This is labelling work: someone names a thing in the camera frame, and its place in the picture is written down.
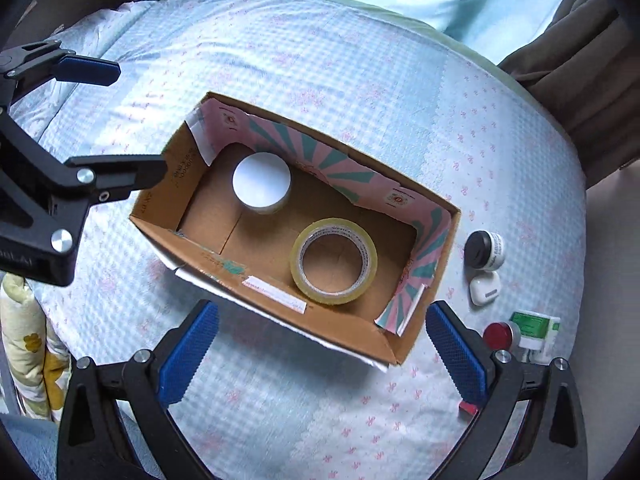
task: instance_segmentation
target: red lid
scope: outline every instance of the red lid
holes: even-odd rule
[[[513,343],[513,334],[506,323],[491,323],[484,329],[482,339],[491,350],[508,350]]]

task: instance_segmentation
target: white circle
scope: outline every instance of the white circle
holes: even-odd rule
[[[259,213],[271,213],[284,204],[289,194],[291,172],[279,156],[254,153],[236,167],[233,186],[245,206]]]

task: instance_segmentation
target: brown curtain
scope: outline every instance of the brown curtain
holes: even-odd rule
[[[564,126],[587,187],[640,155],[640,42],[607,0],[563,0],[499,67]]]

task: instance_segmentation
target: metal bolt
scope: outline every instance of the metal bolt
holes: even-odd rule
[[[511,354],[506,350],[498,350],[495,353],[495,358],[498,359],[498,361],[500,361],[501,363],[507,364],[509,361],[511,361]]]
[[[56,252],[64,254],[68,252],[73,245],[74,239],[69,231],[66,229],[53,231],[53,234],[51,235],[51,246],[56,250]]]
[[[146,363],[151,358],[151,352],[145,348],[133,354],[133,360],[137,363]]]
[[[80,168],[76,173],[78,182],[82,184],[91,184],[94,181],[95,173],[89,168]]]
[[[91,358],[89,357],[81,357],[78,359],[78,362],[76,363],[76,366],[78,368],[80,368],[81,370],[85,370],[86,368],[89,367],[89,365],[91,364]]]
[[[554,360],[554,364],[556,365],[556,368],[562,372],[569,369],[568,361],[562,357]]]

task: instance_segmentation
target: bed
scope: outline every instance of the bed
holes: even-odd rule
[[[569,357],[583,287],[584,176],[559,125],[478,54],[347,0],[147,0],[55,37],[122,69],[111,87],[50,82],[12,107],[59,160],[158,153],[206,91],[272,110],[458,206],[438,297],[476,330],[514,308],[559,316],[556,353]],[[165,270],[127,219],[134,199],[92,209],[71,286],[32,284],[77,358],[103,364],[152,348],[209,297]],[[482,309],[471,307],[462,261],[478,228],[508,247],[504,290]],[[383,373],[237,307],[221,311],[220,334],[170,411],[225,479],[415,479],[464,431],[459,401],[426,334],[403,366]]]

